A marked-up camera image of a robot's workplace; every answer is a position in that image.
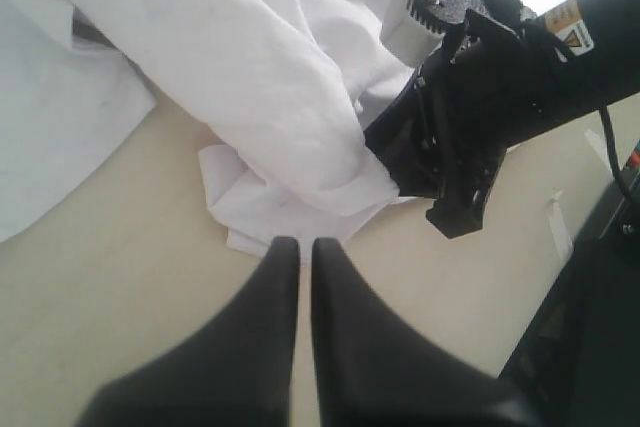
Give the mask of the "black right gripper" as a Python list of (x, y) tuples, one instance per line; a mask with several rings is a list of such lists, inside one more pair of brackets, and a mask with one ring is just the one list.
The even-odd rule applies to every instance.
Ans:
[(507, 110), (525, 94), (545, 32), (529, 9), (500, 18), (463, 10), (417, 77), (364, 130), (401, 197), (438, 197), (425, 216), (445, 237), (483, 228), (509, 144)]

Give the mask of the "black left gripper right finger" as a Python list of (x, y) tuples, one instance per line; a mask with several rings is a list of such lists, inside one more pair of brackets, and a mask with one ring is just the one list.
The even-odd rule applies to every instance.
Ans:
[(311, 327), (324, 426), (539, 426), (512, 385), (419, 334), (369, 286), (341, 244), (316, 240)]

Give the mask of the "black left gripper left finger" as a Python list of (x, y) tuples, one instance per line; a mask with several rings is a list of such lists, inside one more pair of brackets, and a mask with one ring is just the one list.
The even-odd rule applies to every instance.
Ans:
[(80, 426), (286, 426), (298, 317), (298, 242), (275, 238), (198, 332), (102, 387)]

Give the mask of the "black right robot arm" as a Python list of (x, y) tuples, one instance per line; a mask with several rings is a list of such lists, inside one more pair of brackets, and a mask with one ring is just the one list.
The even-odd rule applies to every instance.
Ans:
[(366, 128), (403, 196), (448, 238), (483, 226), (506, 151), (639, 90), (639, 0), (393, 0), (386, 42), (412, 68)]

